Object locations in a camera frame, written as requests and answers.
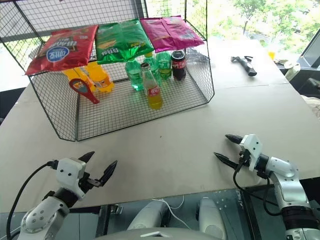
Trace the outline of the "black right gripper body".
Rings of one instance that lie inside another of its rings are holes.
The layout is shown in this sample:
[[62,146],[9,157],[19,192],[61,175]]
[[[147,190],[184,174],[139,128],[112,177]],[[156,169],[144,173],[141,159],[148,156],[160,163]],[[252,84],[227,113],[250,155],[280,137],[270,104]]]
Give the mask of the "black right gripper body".
[[248,149],[246,149],[243,145],[240,145],[240,152],[239,152],[239,161],[237,168],[241,168],[242,166],[249,167],[250,166],[250,160],[251,160],[251,154]]

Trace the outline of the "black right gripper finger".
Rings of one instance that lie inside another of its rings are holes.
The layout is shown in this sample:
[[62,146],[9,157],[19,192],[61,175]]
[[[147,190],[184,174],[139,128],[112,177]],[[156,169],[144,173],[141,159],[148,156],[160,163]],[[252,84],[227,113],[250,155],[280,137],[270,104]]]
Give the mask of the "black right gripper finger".
[[243,140],[243,137],[238,136],[238,135],[233,135],[233,134],[226,134],[225,137],[231,141],[232,143],[235,144],[240,144]]
[[229,158],[221,153],[214,152],[213,153],[223,164],[227,165],[228,167],[232,169],[236,169],[238,167],[238,164],[229,160]]

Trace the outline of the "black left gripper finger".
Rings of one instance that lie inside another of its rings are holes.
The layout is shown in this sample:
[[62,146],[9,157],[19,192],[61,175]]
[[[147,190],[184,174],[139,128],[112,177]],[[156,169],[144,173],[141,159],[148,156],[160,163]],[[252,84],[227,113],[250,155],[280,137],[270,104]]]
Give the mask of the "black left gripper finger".
[[95,154],[95,151],[90,151],[85,153],[84,155],[82,155],[81,157],[79,157],[77,159],[77,161],[81,164],[87,164],[89,162],[89,160],[91,159],[91,157]]
[[106,184],[106,182],[110,179],[110,177],[113,175],[116,169],[117,163],[118,161],[115,160],[104,170],[102,177],[98,180],[100,187],[103,187]]

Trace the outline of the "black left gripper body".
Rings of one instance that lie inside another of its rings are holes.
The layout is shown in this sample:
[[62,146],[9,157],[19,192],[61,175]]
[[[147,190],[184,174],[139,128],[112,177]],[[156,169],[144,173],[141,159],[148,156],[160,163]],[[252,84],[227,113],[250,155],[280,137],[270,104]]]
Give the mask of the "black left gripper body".
[[86,194],[93,187],[100,187],[101,183],[98,180],[91,179],[90,174],[85,172],[82,178],[79,180],[78,186],[82,190],[82,192]]

